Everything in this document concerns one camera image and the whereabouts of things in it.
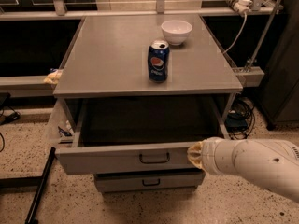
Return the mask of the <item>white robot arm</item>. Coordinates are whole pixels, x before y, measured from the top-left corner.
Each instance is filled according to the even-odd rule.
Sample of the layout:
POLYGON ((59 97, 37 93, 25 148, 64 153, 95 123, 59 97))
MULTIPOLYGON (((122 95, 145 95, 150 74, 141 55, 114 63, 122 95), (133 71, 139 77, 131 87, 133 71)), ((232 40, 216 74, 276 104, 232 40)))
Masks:
POLYGON ((187 157, 211 175, 237 175, 299 202, 299 147, 281 139, 211 137, 188 148, 187 157))

